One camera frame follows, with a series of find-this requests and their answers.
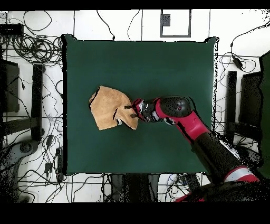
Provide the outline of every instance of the connector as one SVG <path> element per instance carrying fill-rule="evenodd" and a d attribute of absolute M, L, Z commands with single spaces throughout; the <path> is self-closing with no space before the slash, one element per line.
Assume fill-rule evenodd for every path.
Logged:
<path fill-rule="evenodd" d="M 242 70 L 243 64 L 242 64 L 242 62 L 240 62 L 239 58 L 236 58 L 233 56 L 233 62 L 237 68 Z"/>
<path fill-rule="evenodd" d="M 56 149 L 55 156 L 60 156 L 60 155 L 61 155 L 61 149 L 60 148 L 57 148 Z"/>
<path fill-rule="evenodd" d="M 46 163 L 45 164 L 45 170 L 44 173 L 51 173 L 52 172 L 52 168 L 53 168 L 53 164 L 52 163 Z"/>
<path fill-rule="evenodd" d="M 47 150 L 51 147 L 52 141 L 53 141 L 53 136 L 52 135 L 49 135 L 48 136 L 48 139 L 46 141 Z"/>

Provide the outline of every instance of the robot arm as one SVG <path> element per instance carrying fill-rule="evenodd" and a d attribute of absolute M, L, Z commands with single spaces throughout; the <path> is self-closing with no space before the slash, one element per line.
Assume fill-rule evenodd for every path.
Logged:
<path fill-rule="evenodd" d="M 239 160 L 237 152 L 216 137 L 203 123 L 187 98 L 172 96 L 154 100 L 135 100 L 131 106 L 144 122 L 175 125 L 191 144 L 193 151 L 213 177 L 212 183 L 229 181 L 258 181 L 258 178 Z"/>

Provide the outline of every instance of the green table surface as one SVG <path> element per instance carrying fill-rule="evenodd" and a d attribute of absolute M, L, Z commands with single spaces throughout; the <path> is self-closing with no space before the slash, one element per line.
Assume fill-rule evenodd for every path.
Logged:
<path fill-rule="evenodd" d="M 98 130 L 88 108 L 100 85 L 131 101 L 191 97 L 211 126 L 216 38 L 204 42 L 79 41 L 66 39 L 67 174 L 205 172 L 175 126 L 139 121 Z"/>

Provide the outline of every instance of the wire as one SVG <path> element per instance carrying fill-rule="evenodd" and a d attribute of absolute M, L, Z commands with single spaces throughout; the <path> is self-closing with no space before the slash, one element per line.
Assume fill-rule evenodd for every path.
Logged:
<path fill-rule="evenodd" d="M 56 85 L 55 85 L 55 90 L 56 90 L 56 92 L 60 95 L 60 97 L 62 98 L 62 100 L 63 100 L 63 94 L 61 94 L 58 90 L 57 90 L 57 85 L 60 83 L 60 82 L 62 82 L 63 81 L 63 79 L 61 79 L 60 81 L 58 81 L 57 83 L 56 83 Z"/>
<path fill-rule="evenodd" d="M 27 28 L 32 34 L 34 34 L 34 33 L 33 33 L 34 31 L 42 31 L 42 30 L 46 29 L 46 28 L 52 23 L 52 18 L 51 18 L 51 16 L 49 15 L 48 12 L 44 11 L 44 12 L 49 16 L 49 18 L 50 18 L 49 24 L 48 24 L 46 27 L 44 27 L 44 28 L 42 28 L 42 29 L 39 29 L 39 30 L 31 29 L 29 26 L 26 25 L 26 22 L 25 22 L 25 15 L 26 15 L 28 12 L 29 12 L 29 11 L 26 11 L 26 12 L 23 14 L 23 22 L 24 22 L 26 28 Z"/>
<path fill-rule="evenodd" d="M 130 22 L 130 24 L 129 24 L 129 28 L 130 28 L 131 23 L 132 23 L 133 19 L 135 18 L 135 16 L 132 18 L 132 20 L 131 20 L 131 22 Z"/>
<path fill-rule="evenodd" d="M 243 71 L 243 72 L 245 72 L 245 73 L 250 73 L 250 72 L 254 71 L 254 69 L 256 68 L 256 62 L 255 62 L 254 60 L 251 60 L 251 59 L 245 59 L 245 60 L 248 60 L 248 61 L 253 61 L 253 62 L 255 63 L 255 66 L 254 66 L 254 69 L 251 70 L 251 71 L 244 71 L 244 70 L 243 70 L 242 65 L 239 64 L 239 59 L 238 59 L 238 58 L 241 58 L 241 57 L 239 57 L 237 54 L 233 53 L 233 45 L 234 45 L 235 39 L 237 39 L 238 37 L 240 37 L 240 36 L 242 36 L 242 35 L 244 35 L 244 34 L 247 34 L 247 33 L 251 32 L 251 31 L 255 31 L 255 30 L 257 30 L 257 29 L 265 28 L 265 27 L 268 27 L 268 26 L 270 26 L 270 20 L 269 20 L 266 24 L 261 25 L 261 26 L 258 26 L 258 27 L 256 27 L 256 28 L 253 28 L 253 29 L 251 29 L 251 30 L 249 30 L 249 31 L 247 31 L 247 32 L 245 32 L 245 33 L 242 33 L 242 34 L 236 36 L 236 37 L 233 39 L 232 43 L 230 44 L 230 53 L 232 54 L 232 57 L 233 57 L 233 59 L 234 59 L 235 65 L 236 65 L 239 69 L 241 69 L 241 71 Z"/>
<path fill-rule="evenodd" d="M 88 178 L 86 178 L 86 180 L 84 181 L 83 185 L 82 185 L 79 189 L 77 189 L 76 191 L 73 192 L 73 200 L 72 200 L 72 203 L 75 201 L 75 193 L 76 193 L 77 191 L 79 191 L 80 189 L 83 188 L 83 186 L 85 185 L 85 183 L 87 182 L 87 180 L 88 180 L 89 178 L 102 178 L 102 176 L 89 176 Z"/>
<path fill-rule="evenodd" d="M 112 34 L 112 40 L 114 41 L 114 39 L 115 39 L 115 36 L 113 35 L 113 33 L 111 32 L 111 29 L 110 29 L 110 27 L 109 27 L 109 25 L 103 20 L 103 18 L 100 16 L 100 14 L 99 14 L 99 11 L 97 10 L 97 14 L 98 14 L 98 16 L 99 16 L 99 18 L 107 25 L 107 27 L 108 27 L 108 29 L 109 29 L 109 31 L 110 31 L 110 33 Z"/>

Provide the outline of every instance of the tan cloth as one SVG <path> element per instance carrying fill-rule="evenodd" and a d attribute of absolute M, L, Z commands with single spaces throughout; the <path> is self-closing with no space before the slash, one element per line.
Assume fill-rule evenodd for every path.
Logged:
<path fill-rule="evenodd" d="M 129 98 L 116 89 L 100 86 L 90 98 L 89 103 L 99 130 L 116 127 L 117 119 L 122 120 L 134 130 L 138 126 L 138 118 L 130 117 L 131 114 L 135 114 L 134 110 L 124 109 L 124 106 L 131 105 Z"/>

